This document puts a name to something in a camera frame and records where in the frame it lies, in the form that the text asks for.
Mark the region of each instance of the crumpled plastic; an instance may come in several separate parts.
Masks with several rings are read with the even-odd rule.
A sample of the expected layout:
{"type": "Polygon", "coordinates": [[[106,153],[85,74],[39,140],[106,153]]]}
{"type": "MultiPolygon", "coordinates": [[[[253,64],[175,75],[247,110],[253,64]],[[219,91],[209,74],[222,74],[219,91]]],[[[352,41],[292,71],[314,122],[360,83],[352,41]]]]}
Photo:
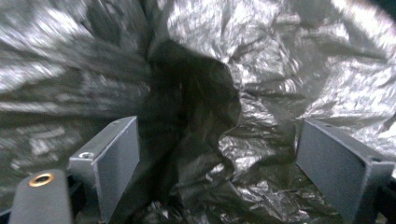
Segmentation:
{"type": "Polygon", "coordinates": [[[142,162],[115,223],[341,223],[294,164],[304,118],[396,160],[396,28],[379,7],[140,4],[0,4],[0,198],[131,115],[142,162]]]}

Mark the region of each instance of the gold ring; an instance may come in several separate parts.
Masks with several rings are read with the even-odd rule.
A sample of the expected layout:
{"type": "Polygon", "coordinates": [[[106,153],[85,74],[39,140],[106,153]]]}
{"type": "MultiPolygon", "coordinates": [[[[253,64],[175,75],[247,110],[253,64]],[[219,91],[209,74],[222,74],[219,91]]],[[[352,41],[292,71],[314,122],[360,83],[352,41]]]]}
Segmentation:
{"type": "Polygon", "coordinates": [[[43,185],[48,184],[55,178],[55,175],[51,173],[45,173],[42,175],[35,176],[33,179],[29,181],[29,186],[30,187],[40,187],[43,185]]]}

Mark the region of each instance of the brass ring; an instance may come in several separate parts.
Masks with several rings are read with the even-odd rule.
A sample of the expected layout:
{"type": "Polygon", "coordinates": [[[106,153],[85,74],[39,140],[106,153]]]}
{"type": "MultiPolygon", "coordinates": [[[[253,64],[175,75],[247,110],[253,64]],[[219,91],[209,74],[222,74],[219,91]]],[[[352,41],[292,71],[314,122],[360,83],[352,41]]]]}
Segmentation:
{"type": "Polygon", "coordinates": [[[29,181],[29,186],[30,187],[40,187],[43,185],[48,184],[55,178],[55,175],[51,173],[45,173],[42,175],[35,176],[33,179],[29,181]]]}

